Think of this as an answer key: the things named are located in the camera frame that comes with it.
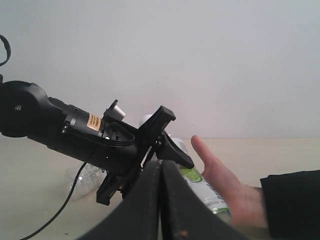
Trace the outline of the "person's open bare hand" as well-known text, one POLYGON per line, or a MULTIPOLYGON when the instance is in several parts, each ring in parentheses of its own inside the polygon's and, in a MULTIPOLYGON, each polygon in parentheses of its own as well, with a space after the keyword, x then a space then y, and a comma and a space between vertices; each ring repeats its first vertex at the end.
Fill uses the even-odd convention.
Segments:
POLYGON ((197 135, 191 138, 191 145, 204 164, 202 176, 226 201, 231 213, 231 224, 268 228, 262 188, 240 182, 197 135))

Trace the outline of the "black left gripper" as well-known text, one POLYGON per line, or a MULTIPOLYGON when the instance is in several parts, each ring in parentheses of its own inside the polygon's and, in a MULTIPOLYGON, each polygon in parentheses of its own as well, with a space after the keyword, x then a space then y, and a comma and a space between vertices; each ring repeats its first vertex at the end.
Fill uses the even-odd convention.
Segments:
POLYGON ((160 106, 139 128, 123 122, 116 110, 117 101, 96 116, 72 104, 62 104, 65 115, 61 127, 61 153, 107 171, 96 193, 96 201, 109 205, 116 191, 126 195, 141 172, 147 151, 155 151, 159 160, 174 161, 193 168, 184 141, 165 131, 176 119, 174 113, 160 106))

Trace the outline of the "black sleeved forearm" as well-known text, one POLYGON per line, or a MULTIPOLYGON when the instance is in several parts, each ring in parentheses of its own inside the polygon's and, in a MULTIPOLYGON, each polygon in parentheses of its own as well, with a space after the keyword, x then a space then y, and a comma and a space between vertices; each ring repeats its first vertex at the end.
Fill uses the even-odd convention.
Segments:
POLYGON ((320 238, 320 171, 298 171, 260 179, 272 238, 320 238))

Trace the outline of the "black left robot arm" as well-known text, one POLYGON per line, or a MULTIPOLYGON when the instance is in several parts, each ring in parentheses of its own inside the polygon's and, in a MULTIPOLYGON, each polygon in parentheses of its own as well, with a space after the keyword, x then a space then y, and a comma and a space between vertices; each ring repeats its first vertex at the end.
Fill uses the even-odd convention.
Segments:
POLYGON ((192 159, 165 129, 174 113, 161 106, 140 127, 124 122, 114 101, 103 116, 49 97, 35 83, 13 80, 0 84, 0 132, 26 137, 49 149, 107 171, 96 201, 109 205, 116 191, 127 195, 142 171, 144 157, 156 155, 193 168, 192 159))

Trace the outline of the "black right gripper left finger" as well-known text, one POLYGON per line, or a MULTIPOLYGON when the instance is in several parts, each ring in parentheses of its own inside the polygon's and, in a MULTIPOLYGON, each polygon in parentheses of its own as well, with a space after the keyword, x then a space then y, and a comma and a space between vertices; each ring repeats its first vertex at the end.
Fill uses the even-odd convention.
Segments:
POLYGON ((161 165, 150 161, 124 200, 80 240, 156 240, 161 165))

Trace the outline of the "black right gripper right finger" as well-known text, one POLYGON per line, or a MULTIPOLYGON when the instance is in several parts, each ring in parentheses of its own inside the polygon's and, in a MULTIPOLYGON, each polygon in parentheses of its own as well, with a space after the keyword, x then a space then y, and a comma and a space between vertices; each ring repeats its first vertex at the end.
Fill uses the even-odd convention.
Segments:
POLYGON ((214 215, 188 186, 173 161, 161 163, 160 216, 164 240, 246 240, 214 215))

